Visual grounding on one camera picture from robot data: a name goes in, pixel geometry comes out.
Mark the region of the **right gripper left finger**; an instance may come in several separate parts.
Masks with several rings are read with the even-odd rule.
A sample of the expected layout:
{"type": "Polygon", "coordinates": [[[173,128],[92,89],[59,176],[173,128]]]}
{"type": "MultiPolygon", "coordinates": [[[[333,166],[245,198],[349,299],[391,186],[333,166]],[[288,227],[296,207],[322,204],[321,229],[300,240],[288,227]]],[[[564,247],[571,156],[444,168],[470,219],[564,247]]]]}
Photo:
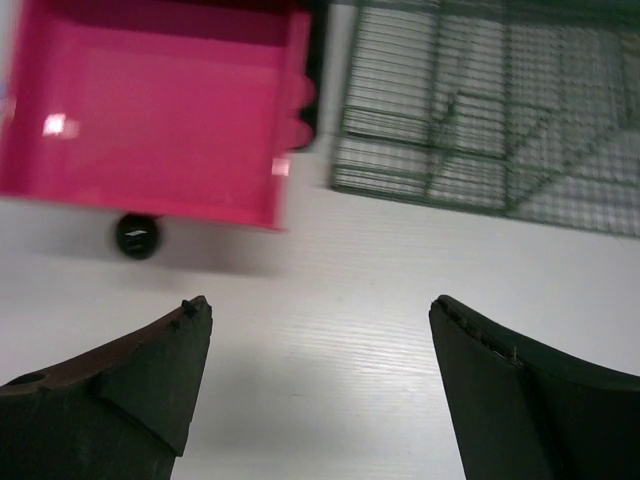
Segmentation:
{"type": "Polygon", "coordinates": [[[187,444],[212,330],[212,308],[198,296],[2,385],[2,478],[170,478],[187,444]]]}

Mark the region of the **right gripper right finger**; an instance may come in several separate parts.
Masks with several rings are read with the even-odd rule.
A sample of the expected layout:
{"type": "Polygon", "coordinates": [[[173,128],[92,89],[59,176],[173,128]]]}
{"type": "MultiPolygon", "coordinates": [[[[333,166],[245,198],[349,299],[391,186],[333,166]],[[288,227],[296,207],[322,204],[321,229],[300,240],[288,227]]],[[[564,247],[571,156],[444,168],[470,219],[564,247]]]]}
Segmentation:
{"type": "Polygon", "coordinates": [[[442,295],[429,321],[468,479],[636,479],[639,379],[442,295]]]}

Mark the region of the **pink top drawer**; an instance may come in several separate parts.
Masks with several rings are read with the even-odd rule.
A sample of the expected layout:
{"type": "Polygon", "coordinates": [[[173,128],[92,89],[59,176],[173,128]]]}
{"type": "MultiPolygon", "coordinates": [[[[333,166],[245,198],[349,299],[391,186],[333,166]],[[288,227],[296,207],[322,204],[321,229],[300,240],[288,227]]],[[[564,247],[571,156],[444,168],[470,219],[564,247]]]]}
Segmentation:
{"type": "Polygon", "coordinates": [[[310,30],[301,1],[21,2],[2,195],[118,210],[132,259],[164,216],[279,230],[310,30]]]}

